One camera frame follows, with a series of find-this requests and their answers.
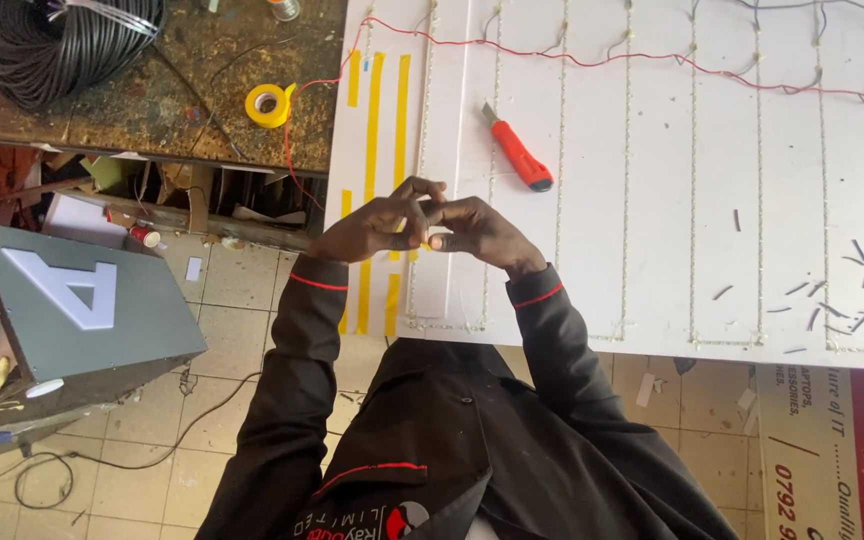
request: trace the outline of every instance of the white acrylic letter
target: white acrylic letter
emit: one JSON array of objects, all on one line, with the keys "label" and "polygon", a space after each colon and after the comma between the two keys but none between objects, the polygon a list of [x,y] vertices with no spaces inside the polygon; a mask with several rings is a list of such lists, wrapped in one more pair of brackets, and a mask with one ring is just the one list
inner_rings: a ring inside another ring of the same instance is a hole
[{"label": "white acrylic letter", "polygon": [[[95,272],[53,268],[38,253],[2,248],[15,265],[42,294],[82,330],[110,329],[115,323],[115,265],[96,262]],[[91,288],[92,307],[71,288]]]}]

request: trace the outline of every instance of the workbench surface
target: workbench surface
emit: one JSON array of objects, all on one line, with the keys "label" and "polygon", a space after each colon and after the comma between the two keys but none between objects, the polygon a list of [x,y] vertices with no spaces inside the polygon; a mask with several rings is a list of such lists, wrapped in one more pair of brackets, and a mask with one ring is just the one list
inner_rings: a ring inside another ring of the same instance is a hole
[{"label": "workbench surface", "polygon": [[[136,61],[42,112],[25,112],[0,93],[0,142],[286,166],[284,129],[254,124],[244,109],[246,95],[261,84],[285,89],[338,77],[346,3],[301,0],[301,15],[287,23],[276,20],[271,7],[258,0],[221,0],[215,13],[205,4],[173,0],[162,36]],[[161,55],[204,98],[241,157],[214,121],[203,132],[208,109]],[[314,84],[295,101],[289,139],[296,170],[328,171],[336,92],[335,84]]]}]

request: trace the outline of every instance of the person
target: person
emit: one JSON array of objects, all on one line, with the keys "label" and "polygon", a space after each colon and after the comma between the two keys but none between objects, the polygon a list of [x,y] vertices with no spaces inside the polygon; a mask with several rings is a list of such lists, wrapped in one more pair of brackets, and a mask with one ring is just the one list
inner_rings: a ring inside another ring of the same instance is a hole
[{"label": "person", "polygon": [[[486,202],[446,201],[445,188],[408,178],[297,258],[196,538],[737,539],[662,436],[625,418],[536,246]],[[429,236],[435,225],[450,232]],[[349,264],[426,240],[508,273],[534,389],[492,345],[399,338],[322,474]]]}]

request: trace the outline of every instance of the white acrylic panel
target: white acrylic panel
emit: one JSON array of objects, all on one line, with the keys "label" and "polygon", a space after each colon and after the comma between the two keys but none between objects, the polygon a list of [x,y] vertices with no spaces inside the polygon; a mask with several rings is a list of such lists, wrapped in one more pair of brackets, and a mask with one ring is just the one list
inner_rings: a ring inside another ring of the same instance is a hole
[{"label": "white acrylic panel", "polygon": [[[346,54],[366,17],[402,30],[372,21],[357,45],[363,59],[387,55],[375,194],[393,187],[398,57],[411,54],[406,174],[447,182],[449,198],[480,197],[519,227],[558,269],[594,349],[864,367],[864,321],[853,331],[864,313],[864,102],[835,92],[864,92],[864,9],[769,9],[785,4],[351,0]],[[326,225],[342,190],[353,208],[364,200],[371,72],[359,74],[355,107],[349,75]],[[551,191],[519,180],[484,103],[552,171]],[[370,334],[384,330],[394,272],[400,336],[521,343],[506,277],[469,255],[382,252],[370,272]]]}]

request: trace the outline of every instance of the coiled black cable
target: coiled black cable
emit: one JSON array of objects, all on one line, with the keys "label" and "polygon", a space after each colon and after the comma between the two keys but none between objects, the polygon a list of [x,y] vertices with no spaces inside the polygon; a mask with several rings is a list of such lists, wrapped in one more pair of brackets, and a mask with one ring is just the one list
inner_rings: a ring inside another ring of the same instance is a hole
[{"label": "coiled black cable", "polygon": [[[99,0],[162,29],[168,0]],[[155,38],[83,6],[0,0],[0,91],[40,111],[112,77]]]}]

